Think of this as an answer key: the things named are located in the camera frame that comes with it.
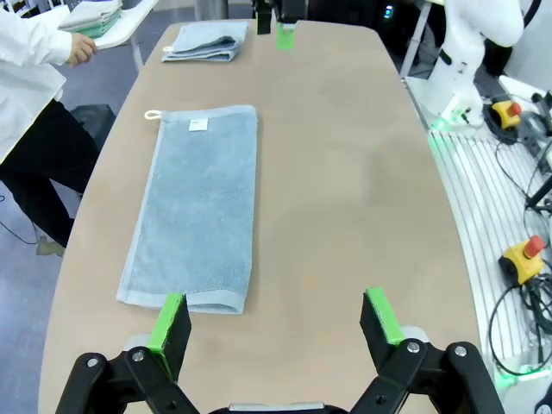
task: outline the green tape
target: green tape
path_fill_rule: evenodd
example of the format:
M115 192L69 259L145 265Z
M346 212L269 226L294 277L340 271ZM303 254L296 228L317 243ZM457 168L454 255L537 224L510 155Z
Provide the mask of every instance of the green tape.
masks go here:
M278 23L278 29L276 31L276 48L279 50L293 49L293 42L295 40L295 30L284 30L282 23Z
M152 335L149 338L147 347L156 355L159 356L161 363L165 367L166 371L170 374L171 369L165 357L165 341L171 325L173 325L174 316L184 299L182 293L169 293L166 295L165 304L159 312L157 322L155 323Z
M403 331L398 324L395 313L381 287L370 287L366 289L366 294L372 302L372 306L378 314L379 323L386 335L387 343L399 345L405 338Z

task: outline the red button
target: red button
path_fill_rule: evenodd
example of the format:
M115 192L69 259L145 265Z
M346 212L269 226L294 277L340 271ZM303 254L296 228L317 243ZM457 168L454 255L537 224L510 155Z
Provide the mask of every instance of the red button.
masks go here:
M509 116L521 115L521 106L519 106L519 103L514 102L512 105L510 105L510 108L506 110L506 113Z
M533 235L524 247L524 255L527 259L532 259L544 250L544 241L538 235Z

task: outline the person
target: person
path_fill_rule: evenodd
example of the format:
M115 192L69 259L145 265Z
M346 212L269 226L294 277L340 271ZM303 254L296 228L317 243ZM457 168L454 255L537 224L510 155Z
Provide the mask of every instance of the person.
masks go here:
M98 150L59 102L66 79L94 40L0 9L0 180L28 218L66 247L73 220L50 179L84 193Z

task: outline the green towel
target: green towel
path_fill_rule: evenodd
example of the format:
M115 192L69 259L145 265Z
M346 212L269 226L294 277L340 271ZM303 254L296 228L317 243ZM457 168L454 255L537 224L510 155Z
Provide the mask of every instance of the green towel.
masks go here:
M121 11L115 12L108 20L103 23L91 26L89 28L84 28L77 30L78 33L96 39L97 37L102 37L105 35L110 28L116 23L116 21L121 17Z

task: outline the sleeve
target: sleeve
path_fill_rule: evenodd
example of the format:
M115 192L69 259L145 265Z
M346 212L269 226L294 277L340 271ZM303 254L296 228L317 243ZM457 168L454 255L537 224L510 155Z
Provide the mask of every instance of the sleeve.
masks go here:
M71 46L70 33L0 9L0 61L18 66L63 65Z

